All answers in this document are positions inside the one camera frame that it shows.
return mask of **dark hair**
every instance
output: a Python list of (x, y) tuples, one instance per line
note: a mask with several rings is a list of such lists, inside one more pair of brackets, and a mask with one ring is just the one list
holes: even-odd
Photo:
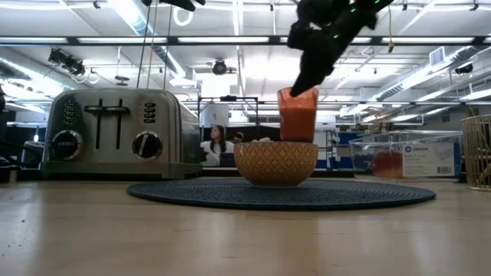
[[(219, 145), (220, 145), (220, 150), (222, 151), (222, 153), (224, 153), (226, 151), (226, 146), (225, 146), (225, 128), (223, 128), (223, 126), (220, 126), (220, 125), (216, 125), (214, 127), (216, 127), (216, 129), (220, 133)], [(215, 150), (213, 149), (214, 147), (215, 147), (215, 140), (211, 139), (209, 141), (209, 149), (212, 150), (213, 153), (215, 153)]]

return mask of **toaster knob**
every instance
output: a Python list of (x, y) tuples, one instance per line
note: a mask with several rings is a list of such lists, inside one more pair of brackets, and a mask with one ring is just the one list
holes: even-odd
[(82, 151), (83, 144), (84, 141), (79, 133), (73, 130), (63, 130), (54, 136), (51, 141), (51, 149), (56, 157), (70, 160)]
[(133, 141), (133, 152), (142, 159), (157, 158), (162, 152), (162, 139), (153, 131), (138, 133)]

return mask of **woven bowl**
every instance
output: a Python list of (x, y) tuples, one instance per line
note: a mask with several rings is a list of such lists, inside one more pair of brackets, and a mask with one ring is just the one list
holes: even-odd
[(254, 186), (295, 187), (314, 171), (318, 146), (298, 142), (239, 143), (233, 155), (239, 173)]

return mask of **woman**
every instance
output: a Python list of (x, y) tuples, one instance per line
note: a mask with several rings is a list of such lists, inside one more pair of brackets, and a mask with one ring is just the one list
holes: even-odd
[(211, 140), (201, 143), (206, 154), (205, 166), (218, 166), (220, 164), (220, 153), (233, 153), (233, 143), (225, 141), (225, 129), (217, 125), (212, 128)]

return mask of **wicker basket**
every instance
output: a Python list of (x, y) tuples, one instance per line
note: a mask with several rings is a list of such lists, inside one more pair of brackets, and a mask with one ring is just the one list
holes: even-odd
[(467, 187), (491, 192), (491, 115), (462, 120)]

